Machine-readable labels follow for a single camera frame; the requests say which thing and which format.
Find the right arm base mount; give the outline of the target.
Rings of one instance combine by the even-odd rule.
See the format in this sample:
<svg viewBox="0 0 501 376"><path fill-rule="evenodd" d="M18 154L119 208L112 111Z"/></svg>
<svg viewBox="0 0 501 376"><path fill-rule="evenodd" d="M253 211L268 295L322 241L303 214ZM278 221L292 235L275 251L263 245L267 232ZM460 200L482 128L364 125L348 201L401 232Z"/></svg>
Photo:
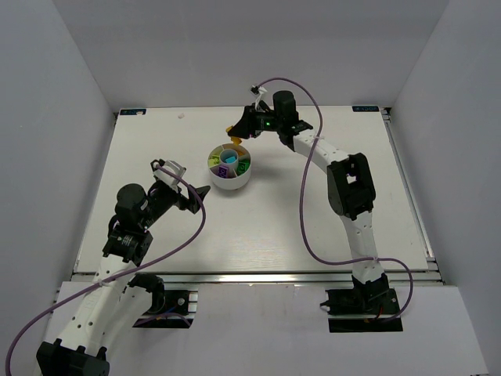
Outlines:
<svg viewBox="0 0 501 376"><path fill-rule="evenodd" d="M365 284L352 280L351 289L330 289L319 308L328 315L331 333L402 332L398 297L385 274Z"/></svg>

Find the purple lego brick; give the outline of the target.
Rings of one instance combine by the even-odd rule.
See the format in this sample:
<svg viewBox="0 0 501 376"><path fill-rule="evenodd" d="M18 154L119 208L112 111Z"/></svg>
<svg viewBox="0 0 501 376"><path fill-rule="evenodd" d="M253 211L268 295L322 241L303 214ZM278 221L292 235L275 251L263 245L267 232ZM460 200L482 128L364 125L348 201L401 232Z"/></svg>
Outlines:
<svg viewBox="0 0 501 376"><path fill-rule="evenodd" d="M225 165L219 165L216 175L222 179L231 179L232 173L231 170Z"/></svg>

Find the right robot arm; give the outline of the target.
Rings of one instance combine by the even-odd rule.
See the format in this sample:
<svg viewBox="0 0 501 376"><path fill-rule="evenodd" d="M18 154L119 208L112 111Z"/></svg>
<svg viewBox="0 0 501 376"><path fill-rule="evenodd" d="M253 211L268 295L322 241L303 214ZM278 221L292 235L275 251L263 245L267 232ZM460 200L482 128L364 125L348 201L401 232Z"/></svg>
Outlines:
<svg viewBox="0 0 501 376"><path fill-rule="evenodd" d="M343 222L352 265L354 289L372 300L387 292L389 283L378 260L372 227L376 191L366 156L347 154L330 145L306 121L300 119L294 95L282 90L273 95L273 107L260 100L243 109L241 119L226 129L236 139L256 138L274 132L280 142L307 158L326 173L330 207Z"/></svg>

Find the yellow round lego piece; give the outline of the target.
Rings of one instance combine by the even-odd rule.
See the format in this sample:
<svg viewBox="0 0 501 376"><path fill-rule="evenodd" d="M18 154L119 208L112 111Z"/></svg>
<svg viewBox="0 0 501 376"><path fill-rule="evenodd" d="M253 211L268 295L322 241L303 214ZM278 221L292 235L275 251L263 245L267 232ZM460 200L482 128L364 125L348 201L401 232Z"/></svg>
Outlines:
<svg viewBox="0 0 501 376"><path fill-rule="evenodd" d="M224 150L239 150L239 149L240 149L240 147L239 147L239 146L234 145L234 144L232 144L232 143L223 144L223 145L222 145L222 148L223 148Z"/></svg>

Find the orange lego brick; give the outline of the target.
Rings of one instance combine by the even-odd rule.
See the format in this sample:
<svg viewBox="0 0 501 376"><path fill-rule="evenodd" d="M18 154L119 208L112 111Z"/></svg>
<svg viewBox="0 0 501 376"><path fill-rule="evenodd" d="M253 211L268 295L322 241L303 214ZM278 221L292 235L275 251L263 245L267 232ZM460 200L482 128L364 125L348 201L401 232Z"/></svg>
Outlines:
<svg viewBox="0 0 501 376"><path fill-rule="evenodd" d="M231 136L229 134L229 131L232 129L232 126L228 127L225 131L227 133L227 135L229 136L229 138L231 139L231 142L235 145L240 145L242 143L242 139L239 138L239 137L235 137L235 136Z"/></svg>

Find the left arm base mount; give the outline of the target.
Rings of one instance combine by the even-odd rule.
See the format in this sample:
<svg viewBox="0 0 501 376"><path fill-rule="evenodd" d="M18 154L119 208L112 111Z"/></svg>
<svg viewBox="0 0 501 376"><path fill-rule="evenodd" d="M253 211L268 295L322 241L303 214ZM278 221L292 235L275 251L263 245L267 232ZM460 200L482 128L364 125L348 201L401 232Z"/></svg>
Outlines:
<svg viewBox="0 0 501 376"><path fill-rule="evenodd" d="M165 287L164 280L148 273L136 274L127 287L148 294L151 306L135 322L134 328L189 329L194 321L198 292Z"/></svg>

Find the dark green lego brick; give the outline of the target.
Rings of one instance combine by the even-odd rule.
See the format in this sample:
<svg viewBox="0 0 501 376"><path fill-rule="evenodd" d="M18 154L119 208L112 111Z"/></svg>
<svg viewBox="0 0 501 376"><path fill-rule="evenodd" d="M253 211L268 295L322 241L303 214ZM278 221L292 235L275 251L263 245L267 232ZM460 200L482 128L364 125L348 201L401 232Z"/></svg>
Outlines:
<svg viewBox="0 0 501 376"><path fill-rule="evenodd" d="M249 161L240 161L236 169L236 174L238 176L245 174L246 171L249 169L250 165L251 163Z"/></svg>

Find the lime green lego brick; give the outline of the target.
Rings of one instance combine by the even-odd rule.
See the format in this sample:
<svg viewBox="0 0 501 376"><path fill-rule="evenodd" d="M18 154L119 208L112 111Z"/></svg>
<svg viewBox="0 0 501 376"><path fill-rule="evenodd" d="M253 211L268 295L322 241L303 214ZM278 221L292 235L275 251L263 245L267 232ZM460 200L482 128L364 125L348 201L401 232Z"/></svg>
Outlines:
<svg viewBox="0 0 501 376"><path fill-rule="evenodd" d="M220 164L219 156L214 155L214 156L209 157L207 160L207 163L208 163L208 166L210 168L214 167L214 166L218 166Z"/></svg>

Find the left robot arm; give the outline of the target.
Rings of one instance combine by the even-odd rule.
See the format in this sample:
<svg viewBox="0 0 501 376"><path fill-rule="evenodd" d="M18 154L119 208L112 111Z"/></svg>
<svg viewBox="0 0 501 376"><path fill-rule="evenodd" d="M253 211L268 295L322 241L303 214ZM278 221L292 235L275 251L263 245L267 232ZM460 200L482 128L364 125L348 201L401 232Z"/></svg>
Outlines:
<svg viewBox="0 0 501 376"><path fill-rule="evenodd" d="M69 323L53 342L43 342L36 359L43 375L108 375L121 339L141 315L164 307L164 282L137 273L153 242L150 227L170 208L197 213L209 186L189 188L157 180L150 190L130 183L119 189L107 242L92 280Z"/></svg>

